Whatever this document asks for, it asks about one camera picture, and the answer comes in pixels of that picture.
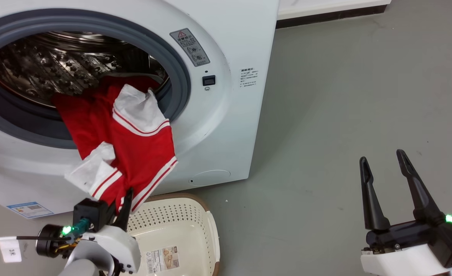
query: basket handle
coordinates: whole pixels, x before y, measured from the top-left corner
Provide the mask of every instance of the basket handle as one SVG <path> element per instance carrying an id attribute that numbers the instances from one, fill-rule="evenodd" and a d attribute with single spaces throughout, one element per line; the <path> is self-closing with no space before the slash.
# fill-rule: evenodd
<path id="1" fill-rule="evenodd" d="M 221 252 L 219 251 L 219 234 L 218 234 L 218 228 L 216 227 L 216 221 L 214 220 L 214 217 L 212 216 L 211 211 L 207 211 L 208 216 L 208 222 L 209 222 L 209 229 L 212 234 L 213 238 L 213 244 L 212 247 L 214 248 L 214 255 L 216 257 L 216 262 L 219 262 L 219 259 L 221 258 Z"/>

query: laundry basket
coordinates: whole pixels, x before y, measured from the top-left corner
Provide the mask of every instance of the laundry basket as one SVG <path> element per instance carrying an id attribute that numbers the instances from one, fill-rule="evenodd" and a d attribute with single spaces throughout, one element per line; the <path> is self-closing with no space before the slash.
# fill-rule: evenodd
<path id="1" fill-rule="evenodd" d="M 204 202 L 192 194 L 150 197 L 129 218 L 127 231 L 139 243 L 138 276 L 216 276 L 219 236 Z"/>

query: black cable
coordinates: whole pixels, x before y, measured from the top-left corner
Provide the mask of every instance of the black cable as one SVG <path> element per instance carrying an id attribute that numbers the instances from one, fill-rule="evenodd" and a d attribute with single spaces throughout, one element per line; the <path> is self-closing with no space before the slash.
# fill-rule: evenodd
<path id="1" fill-rule="evenodd" d="M 37 236 L 17 236 L 17 240 L 39 240 L 39 241 L 53 241 L 53 242 L 64 242 L 68 241 L 71 238 L 64 237 L 64 238 L 51 238 L 51 237 L 37 237 Z"/>

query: washing machine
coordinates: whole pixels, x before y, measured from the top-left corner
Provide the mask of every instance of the washing machine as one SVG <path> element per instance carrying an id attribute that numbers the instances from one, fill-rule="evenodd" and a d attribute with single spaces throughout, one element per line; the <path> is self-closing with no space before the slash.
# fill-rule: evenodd
<path id="1" fill-rule="evenodd" d="M 278 4 L 0 0 L 0 205 L 34 218 L 85 198 L 63 178 L 81 159 L 50 96 L 105 74 L 160 83 L 178 164 L 154 194 L 247 178 Z"/>

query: gray floor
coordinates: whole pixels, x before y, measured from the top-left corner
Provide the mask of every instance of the gray floor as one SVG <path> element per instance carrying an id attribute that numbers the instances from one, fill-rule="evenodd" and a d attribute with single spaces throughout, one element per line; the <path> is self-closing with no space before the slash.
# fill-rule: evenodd
<path id="1" fill-rule="evenodd" d="M 412 220 L 397 148 L 452 213 L 452 0 L 393 0 L 381 15 L 278 30 L 250 178 L 191 191 L 215 215 L 220 274 L 363 275 L 358 160 L 390 221 Z M 70 221 L 28 223 L 1 207 L 0 218 L 12 227 L 0 235 Z M 29 245 L 0 275 L 63 265 Z"/>

